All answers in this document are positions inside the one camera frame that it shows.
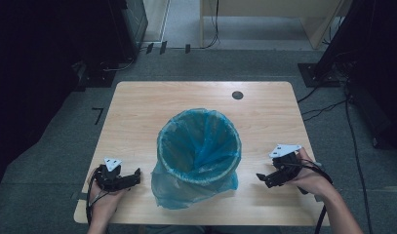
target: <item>blue plastic bag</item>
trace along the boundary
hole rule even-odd
[[[156,203],[184,209],[238,187],[241,141],[231,121],[215,110],[190,109],[159,133],[158,162],[152,172]]]

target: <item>black device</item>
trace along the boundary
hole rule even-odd
[[[285,182],[294,179],[302,169],[302,164],[297,158],[296,153],[292,152],[283,157],[273,158],[273,166],[276,172],[270,175],[257,174],[259,180],[264,181],[267,187],[281,186]],[[302,194],[307,192],[299,188]]]
[[[92,222],[92,206],[95,202],[111,192],[116,192],[140,184],[140,168],[138,168],[133,175],[127,175],[123,177],[120,176],[120,171],[120,165],[109,171],[106,165],[101,164],[92,174],[86,197],[86,218],[88,219],[89,225]],[[94,201],[90,201],[92,185],[95,180],[98,186],[101,188],[101,191],[104,193],[101,196],[99,193],[98,196],[95,197]]]
[[[271,155],[276,155],[273,158],[273,166],[277,169],[277,172],[274,172],[270,175],[257,174],[258,179],[264,181],[265,185],[267,185],[268,188],[274,186],[281,186],[285,182],[294,179],[295,177],[298,176],[299,172],[303,168],[307,168],[309,170],[316,172],[320,176],[323,176],[329,183],[333,184],[332,179],[322,170],[321,168],[322,165],[320,163],[305,161],[307,163],[310,163],[311,165],[310,166],[304,165],[301,162],[301,160],[298,159],[295,151],[289,152],[288,149],[281,151],[281,152],[286,152],[285,155],[277,157],[277,155],[280,153],[280,151],[278,150],[282,150],[283,147],[287,147],[287,146],[277,145],[276,149],[270,154],[270,157]],[[298,190],[300,190],[302,194],[308,193],[302,188],[298,188]],[[320,232],[320,228],[322,226],[322,222],[325,217],[325,214],[326,214],[326,207],[323,206],[322,212],[320,213],[319,219],[317,220],[316,229],[314,231],[315,234],[318,234]]]
[[[123,177],[120,176],[120,171],[120,165],[111,172],[106,165],[100,165],[95,172],[98,186],[105,192],[116,192],[140,183],[140,169],[137,169],[133,175]]]

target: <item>wire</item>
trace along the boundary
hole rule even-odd
[[[134,59],[132,59],[131,62],[130,62],[128,65],[124,66],[124,67],[111,68],[111,69],[106,68],[106,69],[104,69],[103,71],[121,71],[121,70],[125,70],[125,69],[128,68],[130,65],[132,65],[132,63],[134,63]]]
[[[329,27],[329,41],[332,42],[332,27]]]
[[[92,191],[92,185],[95,181],[95,173],[98,170],[96,170],[91,177],[91,181],[89,182],[89,188],[88,188],[88,193],[86,194],[86,218],[88,219],[88,224],[91,225],[92,222],[92,207],[90,205],[90,199],[91,199],[91,191]]]
[[[213,41],[210,43],[210,45],[208,45],[206,47],[200,47],[199,49],[208,49],[208,48],[214,46],[217,41],[220,43],[219,38],[218,38],[218,10],[219,10],[219,0],[217,0],[216,21],[215,22],[214,22],[214,17],[211,16],[211,21],[213,22],[213,26],[216,29],[216,35],[214,35]]]
[[[323,219],[326,215],[326,206],[323,206],[322,212],[320,213],[319,219],[317,220],[316,229],[314,229],[315,234],[320,233],[320,228],[322,227]]]
[[[109,194],[109,192],[105,192],[103,195],[99,196],[100,193],[103,192],[103,190],[101,190],[98,194],[98,196],[95,198],[95,201],[93,201],[92,203],[90,203],[90,206],[92,207],[98,200],[100,200],[100,198],[106,196],[107,194]]]
[[[328,41],[326,40],[326,38],[323,39],[322,43],[325,44],[325,45],[330,45],[330,42],[328,42]]]
[[[307,111],[307,112],[304,112],[304,113],[301,113],[301,115],[305,115],[305,114],[308,114],[308,113],[312,113],[312,112],[317,112],[317,111],[319,111],[319,113],[317,113],[317,114],[315,114],[315,115],[313,115],[313,116],[311,116],[311,117],[309,117],[309,118],[307,118],[307,119],[303,119],[302,121],[309,121],[309,120],[311,120],[312,118],[315,118],[315,117],[317,117],[317,116],[319,116],[321,113],[323,113],[323,111],[331,111],[331,110],[333,110],[336,106],[338,106],[338,105],[340,105],[340,104],[342,104],[342,103],[344,103],[344,102],[346,102],[347,101],[347,99],[345,99],[345,100],[342,100],[342,101],[339,101],[338,103],[335,103],[335,104],[331,104],[331,105],[329,105],[329,106],[327,106],[327,107],[325,107],[325,108],[322,108],[322,109],[314,109],[314,110],[309,110],[309,111]]]
[[[328,83],[332,83],[332,82],[329,82],[329,81],[323,81],[323,80],[322,80],[322,78],[325,77],[325,76],[327,76],[331,71],[332,71],[332,70],[330,70],[330,71],[324,73],[324,74],[318,79],[318,80],[320,80],[320,83],[319,83],[317,86],[315,86],[314,89],[313,89],[310,93],[308,93],[308,95],[306,95],[305,97],[300,98],[300,99],[298,100],[298,103],[300,103],[300,102],[302,102],[302,101],[308,99],[308,98],[309,98],[314,92],[316,92],[316,90],[319,89],[320,87],[323,87],[324,85],[326,85],[326,84],[328,84]]]
[[[341,22],[342,22],[343,20],[344,20],[344,17],[339,17],[339,18],[338,18],[337,30],[340,28]]]
[[[358,153],[358,150],[357,150],[356,136],[354,134],[353,126],[352,126],[352,123],[350,121],[348,101],[345,103],[345,109],[346,109],[347,123],[349,124],[349,129],[350,129],[350,132],[351,132],[352,138],[353,138],[354,155],[355,155],[355,159],[356,159],[357,171],[359,173],[360,181],[362,183],[362,190],[363,190],[363,197],[364,197],[364,200],[365,200],[365,210],[366,210],[366,218],[368,219],[369,233],[373,234],[374,231],[373,231],[373,228],[372,228],[371,214],[369,212],[368,192],[366,191],[365,180],[363,179],[362,168],[360,166],[359,153]]]
[[[307,162],[307,163],[309,163],[310,165],[314,165],[314,166],[316,166],[317,167],[317,165],[313,162],[313,161],[310,161],[310,160],[307,160],[307,159],[300,159],[301,161],[304,161],[304,162]]]

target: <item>hand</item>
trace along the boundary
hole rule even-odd
[[[88,233],[105,233],[107,224],[115,214],[120,200],[127,191],[127,189],[123,189],[116,192],[108,193],[93,204],[92,222],[91,226],[89,227]],[[89,201],[93,202],[98,195],[100,197],[105,193],[106,192],[102,191],[98,184],[94,181]]]
[[[304,165],[311,166],[311,163],[309,162],[312,162],[312,159],[307,155],[304,148],[301,148],[298,151],[297,157]],[[305,191],[318,196],[323,196],[325,192],[335,190],[324,177],[307,168],[301,169],[298,176],[286,182],[286,184],[298,186]]]

